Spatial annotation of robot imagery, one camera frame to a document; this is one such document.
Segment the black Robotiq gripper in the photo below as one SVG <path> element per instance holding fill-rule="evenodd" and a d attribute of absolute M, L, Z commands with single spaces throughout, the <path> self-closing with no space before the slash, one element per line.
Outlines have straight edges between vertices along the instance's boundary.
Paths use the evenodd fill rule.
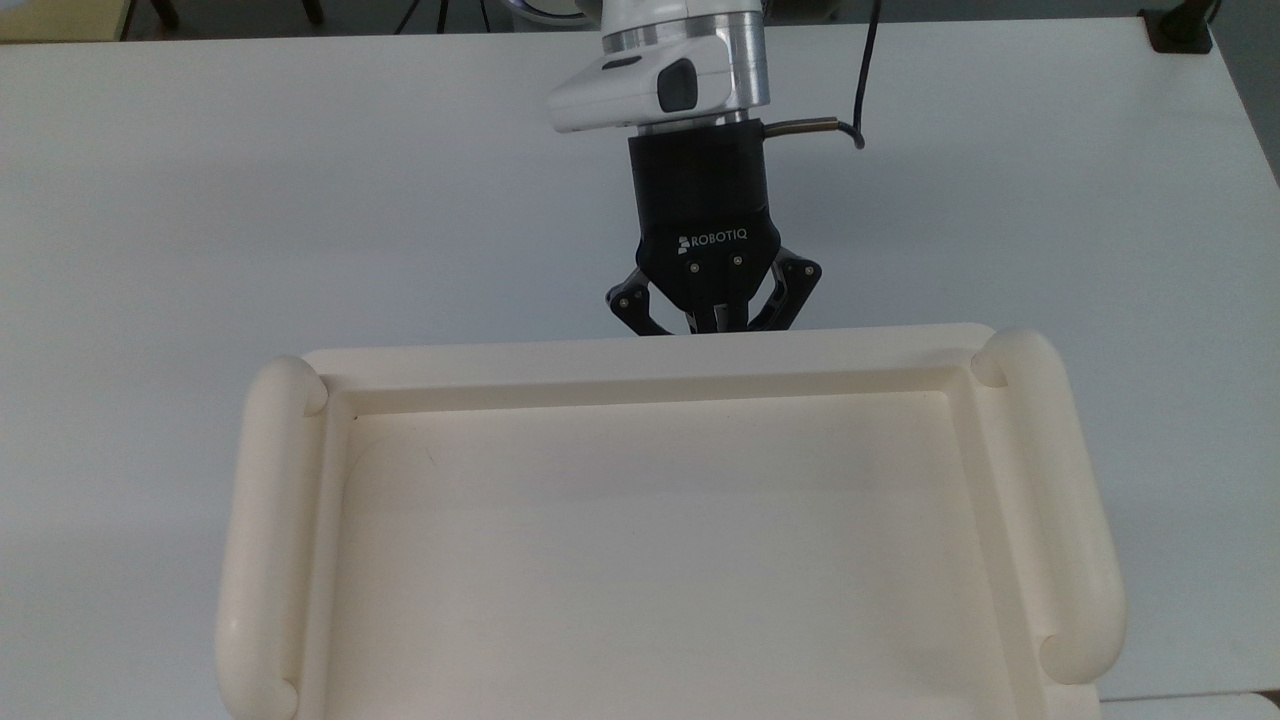
<path fill-rule="evenodd" d="M 640 225 L 636 268 L 605 304 L 635 336 L 672 336 L 652 316 L 650 284 L 696 333 L 788 331 L 820 282 L 812 259 L 780 249 L 758 119 L 628 140 Z M 774 287 L 750 318 L 769 277 Z"/>

